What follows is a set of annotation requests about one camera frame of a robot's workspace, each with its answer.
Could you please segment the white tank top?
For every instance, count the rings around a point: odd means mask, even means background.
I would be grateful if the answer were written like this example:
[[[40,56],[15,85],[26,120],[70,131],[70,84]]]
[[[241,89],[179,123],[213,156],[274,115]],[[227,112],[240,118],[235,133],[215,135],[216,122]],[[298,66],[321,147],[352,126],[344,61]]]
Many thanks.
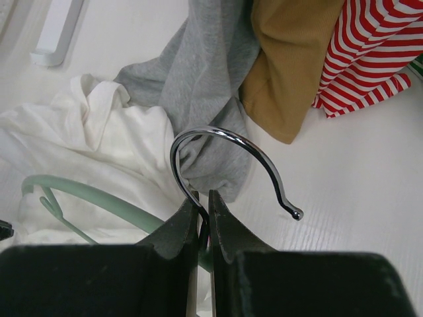
[[[173,139],[162,107],[131,104],[121,84],[91,75],[49,104],[3,113],[1,157],[36,204],[22,216],[26,242],[12,247],[142,241],[187,202],[171,172]]]

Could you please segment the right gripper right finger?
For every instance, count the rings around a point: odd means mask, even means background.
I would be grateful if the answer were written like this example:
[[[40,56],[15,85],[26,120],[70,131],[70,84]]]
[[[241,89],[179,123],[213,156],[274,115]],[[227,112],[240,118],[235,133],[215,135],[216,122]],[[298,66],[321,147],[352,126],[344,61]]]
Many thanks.
[[[209,194],[214,316],[415,316],[379,254],[277,251]]]

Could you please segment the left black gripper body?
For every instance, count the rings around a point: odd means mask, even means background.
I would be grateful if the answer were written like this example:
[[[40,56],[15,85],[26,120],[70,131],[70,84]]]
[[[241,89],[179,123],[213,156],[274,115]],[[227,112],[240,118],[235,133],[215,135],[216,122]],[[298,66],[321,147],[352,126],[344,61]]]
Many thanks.
[[[0,240],[6,240],[14,235],[12,224],[0,220]]]

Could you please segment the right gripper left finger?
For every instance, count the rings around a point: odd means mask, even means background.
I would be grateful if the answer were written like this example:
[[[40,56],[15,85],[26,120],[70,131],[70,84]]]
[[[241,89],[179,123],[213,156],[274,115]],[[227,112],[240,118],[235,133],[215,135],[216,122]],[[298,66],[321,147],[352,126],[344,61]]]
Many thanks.
[[[185,202],[137,244],[1,253],[2,316],[195,316],[198,212]]]

